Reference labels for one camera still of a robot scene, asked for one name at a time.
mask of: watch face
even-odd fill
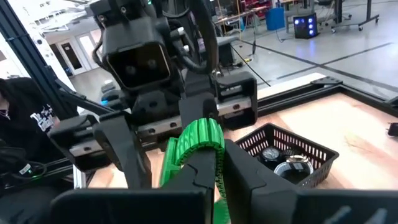
[[[275,148],[265,149],[262,152],[262,156],[266,159],[277,159],[279,157],[279,150]]]

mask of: black hoodie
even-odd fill
[[[47,132],[55,114],[30,78],[0,79],[0,92],[9,102],[10,119],[0,116],[0,139],[26,150],[31,161],[50,162],[62,157]]]

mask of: screw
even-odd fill
[[[147,64],[150,69],[156,69],[157,67],[156,61],[154,59],[148,60]]]
[[[110,146],[108,143],[103,142],[103,143],[102,143],[102,148],[103,148],[103,149],[110,149],[111,146]]]
[[[99,15],[99,16],[98,16],[98,20],[101,21],[101,22],[103,22],[103,21],[105,20],[105,17],[104,17],[103,15]]]
[[[133,66],[127,66],[126,67],[126,73],[129,75],[135,75],[137,72],[136,68],[134,68]]]

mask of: white door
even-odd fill
[[[62,54],[62,57],[68,64],[72,74],[78,75],[87,71],[83,59],[79,57],[79,54],[77,53],[78,49],[71,44],[70,40],[59,42],[57,43],[57,46]]]
[[[87,61],[90,64],[91,69],[98,68],[99,66],[94,62],[92,57],[92,53],[95,48],[95,41],[94,38],[91,36],[91,34],[90,33],[82,34],[77,36],[76,39],[81,49],[83,49],[83,53],[87,58]]]

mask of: wooden table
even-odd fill
[[[313,73],[260,90],[259,98],[302,86],[324,77]],[[340,153],[320,189],[398,189],[398,139],[386,134],[388,122],[398,118],[385,114],[341,93],[276,112],[253,126],[225,132],[238,140],[268,122],[291,130]],[[159,186],[164,153],[147,153],[152,183]],[[127,187],[124,175],[114,166],[98,170],[89,187]]]

